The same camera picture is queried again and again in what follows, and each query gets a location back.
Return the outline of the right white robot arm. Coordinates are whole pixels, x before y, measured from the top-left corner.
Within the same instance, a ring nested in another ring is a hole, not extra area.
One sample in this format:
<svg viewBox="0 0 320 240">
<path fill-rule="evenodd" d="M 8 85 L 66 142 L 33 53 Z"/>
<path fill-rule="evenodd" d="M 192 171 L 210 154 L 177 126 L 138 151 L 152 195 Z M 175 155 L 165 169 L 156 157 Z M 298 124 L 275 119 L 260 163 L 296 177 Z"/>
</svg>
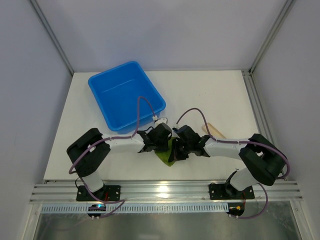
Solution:
<svg viewBox="0 0 320 240">
<path fill-rule="evenodd" d="M 264 136 L 255 133 L 248 139 L 231 140 L 200 136 L 190 126 L 174 128 L 170 162 L 186 160 L 189 154 L 198 157 L 226 157 L 242 161 L 245 168 L 234 171 L 223 188 L 230 199 L 237 199 L 253 185 L 272 186 L 288 163 L 286 156 Z"/>
</svg>

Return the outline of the beige cutlery tray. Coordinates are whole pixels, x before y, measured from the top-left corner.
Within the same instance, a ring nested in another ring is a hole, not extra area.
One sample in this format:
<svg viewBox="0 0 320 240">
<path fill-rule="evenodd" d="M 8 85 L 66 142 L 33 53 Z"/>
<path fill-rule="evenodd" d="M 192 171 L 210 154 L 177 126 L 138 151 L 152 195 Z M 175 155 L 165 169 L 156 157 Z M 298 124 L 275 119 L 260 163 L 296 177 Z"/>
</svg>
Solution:
<svg viewBox="0 0 320 240">
<path fill-rule="evenodd" d="M 215 128 L 212 124 L 210 124 L 209 122 L 207 123 L 207 125 L 203 125 L 202 126 L 202 130 L 206 133 L 206 134 L 210 134 L 212 136 L 214 136 L 215 138 L 220 138 L 220 139 L 226 139 L 226 137 L 217 129 Z"/>
</svg>

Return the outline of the green paper napkin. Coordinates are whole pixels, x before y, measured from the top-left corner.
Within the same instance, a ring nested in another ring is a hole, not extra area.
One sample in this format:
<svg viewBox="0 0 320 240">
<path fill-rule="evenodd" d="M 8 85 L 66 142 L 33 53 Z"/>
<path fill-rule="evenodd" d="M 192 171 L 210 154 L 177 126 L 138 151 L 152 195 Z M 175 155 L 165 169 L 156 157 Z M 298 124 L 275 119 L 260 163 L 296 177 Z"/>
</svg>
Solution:
<svg viewBox="0 0 320 240">
<path fill-rule="evenodd" d="M 175 142 L 175 137 L 171 138 L 168 141 L 168 150 L 167 151 L 155 151 L 156 156 L 168 167 L 171 167 L 175 163 L 175 154 L 173 150 L 173 145 Z"/>
</svg>

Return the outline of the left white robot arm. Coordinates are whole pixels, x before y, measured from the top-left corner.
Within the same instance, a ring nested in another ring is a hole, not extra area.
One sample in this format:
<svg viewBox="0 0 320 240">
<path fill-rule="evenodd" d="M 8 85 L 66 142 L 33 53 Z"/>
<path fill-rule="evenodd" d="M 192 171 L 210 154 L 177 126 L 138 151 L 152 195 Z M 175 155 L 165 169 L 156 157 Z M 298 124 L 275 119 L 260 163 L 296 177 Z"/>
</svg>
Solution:
<svg viewBox="0 0 320 240">
<path fill-rule="evenodd" d="M 91 128 L 72 145 L 66 153 L 72 162 L 68 173 L 76 174 L 84 185 L 85 196 L 92 201 L 106 203 L 109 188 L 103 183 L 98 168 L 109 154 L 145 153 L 167 151 L 172 130 L 160 123 L 149 131 L 136 130 L 133 135 L 103 135 Z"/>
</svg>

